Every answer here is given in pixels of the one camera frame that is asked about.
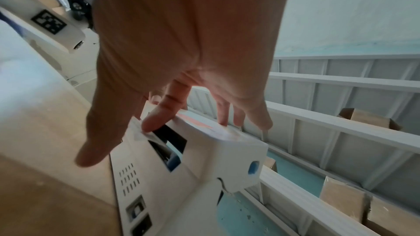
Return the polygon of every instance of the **wall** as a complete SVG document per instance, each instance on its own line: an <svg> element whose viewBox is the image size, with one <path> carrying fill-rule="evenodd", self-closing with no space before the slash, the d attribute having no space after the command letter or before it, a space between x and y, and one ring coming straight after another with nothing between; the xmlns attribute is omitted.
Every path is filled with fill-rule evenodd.
<svg viewBox="0 0 420 236"><path fill-rule="evenodd" d="M360 45L419 47L419 0L288 0L275 55Z"/></svg>

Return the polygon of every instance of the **brown box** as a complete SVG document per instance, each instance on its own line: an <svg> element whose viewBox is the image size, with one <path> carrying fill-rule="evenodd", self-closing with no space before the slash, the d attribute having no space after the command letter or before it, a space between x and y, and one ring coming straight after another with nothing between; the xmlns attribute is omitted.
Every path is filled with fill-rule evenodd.
<svg viewBox="0 0 420 236"><path fill-rule="evenodd" d="M367 201L363 191L326 177L319 198L357 222L362 223Z"/></svg>
<svg viewBox="0 0 420 236"><path fill-rule="evenodd" d="M381 236L418 236L420 217L373 197L365 224Z"/></svg>
<svg viewBox="0 0 420 236"><path fill-rule="evenodd" d="M359 109L344 108L338 116L348 120L389 128L396 131L400 131L402 129L402 127L392 119Z"/></svg>
<svg viewBox="0 0 420 236"><path fill-rule="evenodd" d="M273 158L266 157L266 160L264 161L264 166L269 167L273 171L277 172L276 160Z"/></svg>

